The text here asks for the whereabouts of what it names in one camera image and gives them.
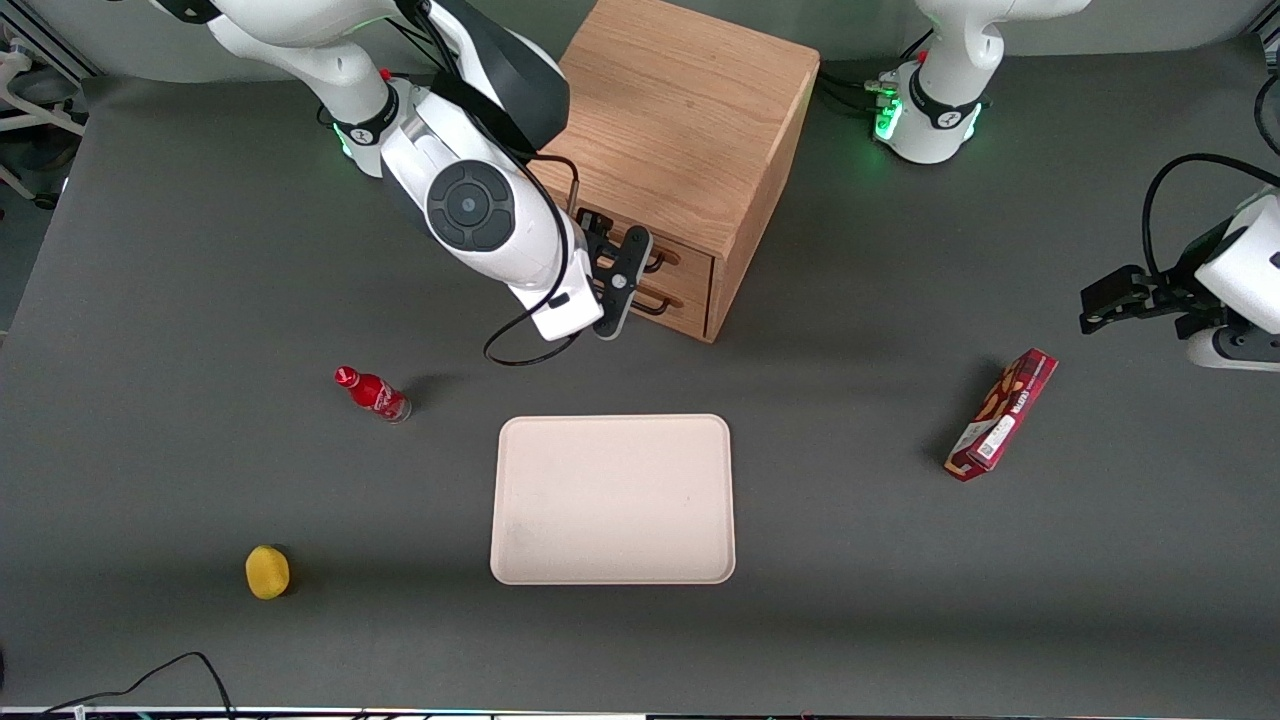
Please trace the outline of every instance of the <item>plastic tray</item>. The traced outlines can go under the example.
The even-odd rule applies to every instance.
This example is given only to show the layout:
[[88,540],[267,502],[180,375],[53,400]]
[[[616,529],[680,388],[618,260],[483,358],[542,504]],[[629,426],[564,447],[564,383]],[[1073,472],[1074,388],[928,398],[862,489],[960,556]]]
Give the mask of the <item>plastic tray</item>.
[[735,564],[721,418],[516,418],[502,428],[489,556],[499,582],[716,584]]

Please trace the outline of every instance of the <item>red box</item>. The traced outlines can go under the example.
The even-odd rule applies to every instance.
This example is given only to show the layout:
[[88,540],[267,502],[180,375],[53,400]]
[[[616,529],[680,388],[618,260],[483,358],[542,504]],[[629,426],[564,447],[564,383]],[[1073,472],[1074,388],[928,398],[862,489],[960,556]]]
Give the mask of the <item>red box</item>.
[[1005,368],[943,468],[961,482],[995,469],[1055,368],[1057,360],[1036,348]]

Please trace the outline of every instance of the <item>wooden drawer unit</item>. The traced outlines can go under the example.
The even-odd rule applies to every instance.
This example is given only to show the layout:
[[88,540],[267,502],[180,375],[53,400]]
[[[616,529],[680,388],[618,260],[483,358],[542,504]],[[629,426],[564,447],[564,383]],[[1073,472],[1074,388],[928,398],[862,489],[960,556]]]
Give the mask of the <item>wooden drawer unit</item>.
[[[714,341],[791,172],[818,53],[660,0],[598,0],[561,68],[570,122],[545,152],[579,165],[580,206],[654,236],[634,311]],[[563,200],[568,170],[532,167]]]

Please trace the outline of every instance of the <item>bottle label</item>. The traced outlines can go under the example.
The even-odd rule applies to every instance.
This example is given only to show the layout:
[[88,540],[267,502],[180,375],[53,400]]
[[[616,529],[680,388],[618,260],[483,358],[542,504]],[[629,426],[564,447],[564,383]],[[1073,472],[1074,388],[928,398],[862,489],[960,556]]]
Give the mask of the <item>bottle label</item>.
[[388,420],[397,420],[404,410],[404,395],[384,382],[378,388],[378,398],[370,410]]

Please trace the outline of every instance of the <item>drawer handle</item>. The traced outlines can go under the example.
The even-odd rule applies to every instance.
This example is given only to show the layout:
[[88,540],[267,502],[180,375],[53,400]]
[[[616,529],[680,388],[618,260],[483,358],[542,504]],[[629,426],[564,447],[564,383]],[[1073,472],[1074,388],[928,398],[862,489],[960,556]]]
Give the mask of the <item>drawer handle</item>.
[[659,250],[658,256],[653,259],[653,263],[649,263],[648,265],[644,266],[644,272],[645,274],[652,275],[653,273],[660,270],[662,266],[666,264],[667,264],[667,254]]
[[659,305],[657,307],[649,307],[648,305],[641,305],[640,302],[636,302],[635,300],[631,301],[631,306],[635,307],[636,310],[644,313],[645,315],[652,315],[652,316],[657,318],[658,315],[662,315],[668,309],[671,309],[671,299],[669,297],[663,297],[662,299],[662,305]]

